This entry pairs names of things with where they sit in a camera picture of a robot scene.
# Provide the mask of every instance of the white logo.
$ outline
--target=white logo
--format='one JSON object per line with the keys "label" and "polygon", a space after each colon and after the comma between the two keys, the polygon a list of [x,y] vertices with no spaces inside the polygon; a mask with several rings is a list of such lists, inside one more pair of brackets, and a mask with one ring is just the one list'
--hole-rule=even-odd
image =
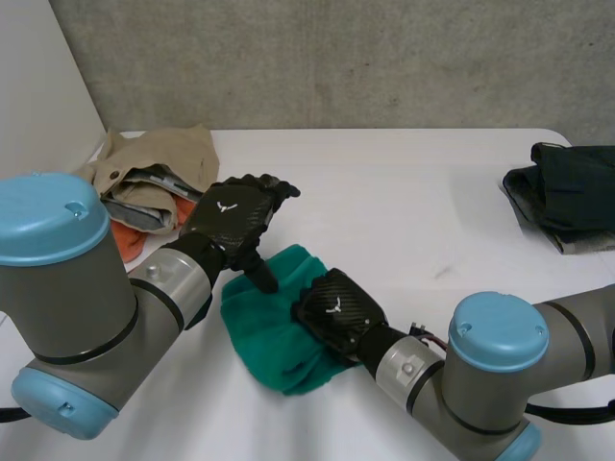
{"label": "white logo", "polygon": [[328,314],[333,314],[334,312],[341,312],[342,303],[339,300],[339,296],[337,297],[337,305],[333,309],[326,309],[325,312]]}
{"label": "white logo", "polygon": [[231,206],[224,206],[222,205],[220,202],[218,202],[218,208],[220,208],[220,212],[224,213],[225,211],[228,211],[229,209],[233,209],[237,206],[237,204],[231,205]]}

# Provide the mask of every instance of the pile of clothes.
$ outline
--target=pile of clothes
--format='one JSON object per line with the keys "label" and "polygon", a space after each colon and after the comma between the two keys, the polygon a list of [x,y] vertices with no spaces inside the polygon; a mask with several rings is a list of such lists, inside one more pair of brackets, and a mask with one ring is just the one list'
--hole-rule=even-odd
{"label": "pile of clothes", "polygon": [[168,234],[184,223],[219,167],[211,133],[197,126],[132,139],[109,131],[98,159],[75,174],[97,190],[129,262],[141,254],[149,233]]}
{"label": "pile of clothes", "polygon": [[538,143],[531,160],[534,166],[504,177],[523,217],[563,255],[615,249],[615,146]]}

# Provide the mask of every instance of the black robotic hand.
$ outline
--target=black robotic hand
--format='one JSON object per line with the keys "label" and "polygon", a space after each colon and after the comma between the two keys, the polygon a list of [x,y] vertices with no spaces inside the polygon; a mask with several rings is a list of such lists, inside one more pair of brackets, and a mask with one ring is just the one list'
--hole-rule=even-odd
{"label": "black robotic hand", "polygon": [[314,279],[292,306],[292,315],[341,357],[353,361],[361,338],[388,325],[381,307],[339,269]]}
{"label": "black robotic hand", "polygon": [[299,195],[297,187],[270,175],[217,182],[203,194],[180,236],[205,237],[222,253],[224,269],[242,270],[258,289],[275,293],[278,281],[257,246],[283,201]]}

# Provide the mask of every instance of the green towel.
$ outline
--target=green towel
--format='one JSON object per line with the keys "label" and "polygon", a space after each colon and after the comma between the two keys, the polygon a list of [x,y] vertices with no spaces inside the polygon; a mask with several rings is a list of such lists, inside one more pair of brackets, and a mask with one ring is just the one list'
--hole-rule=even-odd
{"label": "green towel", "polygon": [[299,245],[267,265],[280,282],[278,293],[261,293],[245,276],[231,280],[222,290],[222,319],[234,349],[261,384],[288,396],[304,394],[347,368],[290,315],[301,289],[327,268]]}

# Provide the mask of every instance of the table surface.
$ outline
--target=table surface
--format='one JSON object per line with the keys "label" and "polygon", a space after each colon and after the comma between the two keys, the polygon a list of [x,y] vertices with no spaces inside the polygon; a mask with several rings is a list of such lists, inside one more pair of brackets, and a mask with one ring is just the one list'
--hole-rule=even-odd
{"label": "table surface", "polygon": [[[315,130],[214,132],[220,178],[271,173],[296,184],[262,239],[263,256],[301,243],[339,267],[386,311],[391,325],[426,324],[446,336],[456,304],[484,290],[531,303],[605,286],[615,255],[562,256],[522,229],[500,190],[529,164],[546,130]],[[163,238],[148,239],[146,254]],[[216,283],[208,318],[184,333],[117,420],[80,442],[34,420],[0,426],[0,459],[13,461],[453,460],[385,396],[349,370],[322,388],[285,398],[260,386],[234,353]],[[0,405],[32,357],[10,319],[0,328]],[[548,405],[604,405],[611,376],[537,396]],[[615,425],[536,420],[545,460],[610,460]]]}

